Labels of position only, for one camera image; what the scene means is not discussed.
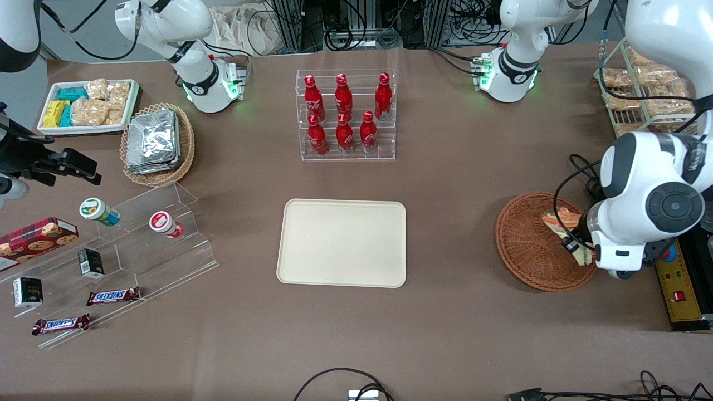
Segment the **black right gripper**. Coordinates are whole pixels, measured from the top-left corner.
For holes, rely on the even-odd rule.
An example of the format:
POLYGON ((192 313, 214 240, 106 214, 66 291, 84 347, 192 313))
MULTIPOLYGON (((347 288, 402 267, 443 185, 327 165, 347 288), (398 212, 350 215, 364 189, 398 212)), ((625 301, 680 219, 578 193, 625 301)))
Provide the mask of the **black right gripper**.
MULTIPOLYGON (((55 175, 34 168, 35 163, 45 162, 54 154, 45 147, 54 141, 54 138, 46 135, 27 140, 13 134, 2 134, 1 173, 11 178, 23 177, 54 186, 55 175)), ((81 178, 92 185, 100 185, 102 181, 102 175, 97 172, 97 162, 73 148, 64 148, 62 152, 56 153, 54 161, 57 165, 56 174, 81 178)))

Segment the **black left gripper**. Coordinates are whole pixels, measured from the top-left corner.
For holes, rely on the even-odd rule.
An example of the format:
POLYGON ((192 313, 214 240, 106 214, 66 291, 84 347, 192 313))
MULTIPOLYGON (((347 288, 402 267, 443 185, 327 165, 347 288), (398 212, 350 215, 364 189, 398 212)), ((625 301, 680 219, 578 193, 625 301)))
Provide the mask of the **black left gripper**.
POLYGON ((580 216, 577 225, 577 238, 573 236, 565 236, 561 239, 563 248, 570 254, 577 252, 581 244, 591 250, 595 251, 595 244, 592 239, 592 230, 595 230, 595 213, 593 211, 586 211, 580 216))

